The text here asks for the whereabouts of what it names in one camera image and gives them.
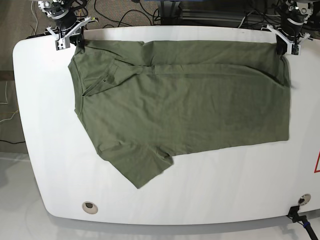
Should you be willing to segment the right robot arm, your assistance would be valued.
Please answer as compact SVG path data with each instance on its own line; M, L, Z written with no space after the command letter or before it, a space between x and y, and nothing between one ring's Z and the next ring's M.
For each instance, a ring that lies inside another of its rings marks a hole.
M71 45L84 48L84 28L97 19L89 16L86 0L39 0L38 8L52 19L56 27L48 26L45 34L55 40L56 50L68 49Z

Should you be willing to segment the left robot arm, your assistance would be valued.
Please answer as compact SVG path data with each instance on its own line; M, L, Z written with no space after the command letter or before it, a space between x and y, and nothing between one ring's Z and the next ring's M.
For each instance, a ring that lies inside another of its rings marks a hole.
M198 25L273 32L278 55L299 55L303 41L320 32L318 0L90 0L105 27L132 27L133 15L151 25Z

